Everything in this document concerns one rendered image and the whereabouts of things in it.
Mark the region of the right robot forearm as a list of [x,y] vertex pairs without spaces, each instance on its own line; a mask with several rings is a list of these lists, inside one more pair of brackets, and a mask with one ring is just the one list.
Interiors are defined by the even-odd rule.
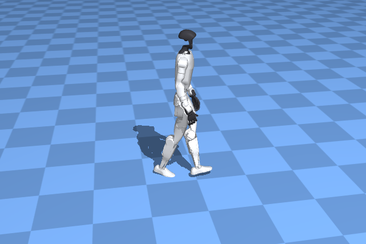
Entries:
[[186,93],[184,92],[184,86],[182,84],[177,85],[177,96],[180,99],[181,106],[190,113],[192,108],[189,106],[189,102],[187,101]]

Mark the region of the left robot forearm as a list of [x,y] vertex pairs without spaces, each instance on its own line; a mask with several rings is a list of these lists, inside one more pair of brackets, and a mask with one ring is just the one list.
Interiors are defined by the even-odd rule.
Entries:
[[[192,95],[192,90],[194,90],[190,84],[189,88],[187,89],[187,92],[189,95]],[[195,91],[195,90],[194,90]]]

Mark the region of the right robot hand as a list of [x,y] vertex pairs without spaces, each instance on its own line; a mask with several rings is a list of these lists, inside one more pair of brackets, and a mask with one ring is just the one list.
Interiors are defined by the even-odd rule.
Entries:
[[[191,107],[192,108],[192,107]],[[185,110],[185,109],[184,109]],[[186,112],[186,115],[188,115],[188,121],[189,121],[189,126],[190,125],[192,125],[192,124],[194,124],[195,123],[195,121],[197,121],[197,118],[196,118],[196,116],[198,116],[197,114],[195,114],[194,112],[193,112],[193,110],[190,112],[190,113],[188,113],[186,110],[185,110],[185,112]]]

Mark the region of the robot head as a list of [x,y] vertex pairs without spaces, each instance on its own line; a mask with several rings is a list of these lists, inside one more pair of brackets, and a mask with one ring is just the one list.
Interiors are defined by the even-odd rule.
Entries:
[[[185,51],[188,51],[189,49],[193,48],[193,38],[195,38],[196,33],[191,31],[191,30],[182,30],[178,37],[180,39],[183,39],[184,41],[189,41],[189,45],[183,45],[182,49],[178,52],[178,54],[183,54]],[[186,54],[190,54],[190,52],[188,51],[188,53]]]

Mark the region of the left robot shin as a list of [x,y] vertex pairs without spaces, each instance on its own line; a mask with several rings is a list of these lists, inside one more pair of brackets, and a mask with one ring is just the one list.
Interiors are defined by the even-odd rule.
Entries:
[[[186,145],[189,151],[189,154],[191,154],[194,166],[197,168],[201,168],[200,166],[200,157],[199,157],[199,147],[198,147],[198,140],[197,140],[197,134],[195,134],[195,137],[192,140],[187,140]],[[199,163],[199,164],[198,164]]]

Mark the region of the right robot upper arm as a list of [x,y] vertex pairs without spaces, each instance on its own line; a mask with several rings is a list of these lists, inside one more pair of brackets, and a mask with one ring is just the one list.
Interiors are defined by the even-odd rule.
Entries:
[[176,83],[175,88],[177,90],[177,85],[182,84],[185,89],[185,85],[182,83],[182,80],[185,78],[185,72],[188,67],[188,59],[185,57],[181,57],[177,62],[177,75],[176,75]]

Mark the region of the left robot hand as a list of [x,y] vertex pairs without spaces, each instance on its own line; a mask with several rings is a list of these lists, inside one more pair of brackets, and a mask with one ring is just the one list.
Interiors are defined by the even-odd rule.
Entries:
[[200,109],[200,101],[198,100],[198,98],[195,95],[196,95],[195,91],[192,90],[192,95],[190,95],[190,97],[192,98],[192,103],[195,108],[195,111],[197,111]]

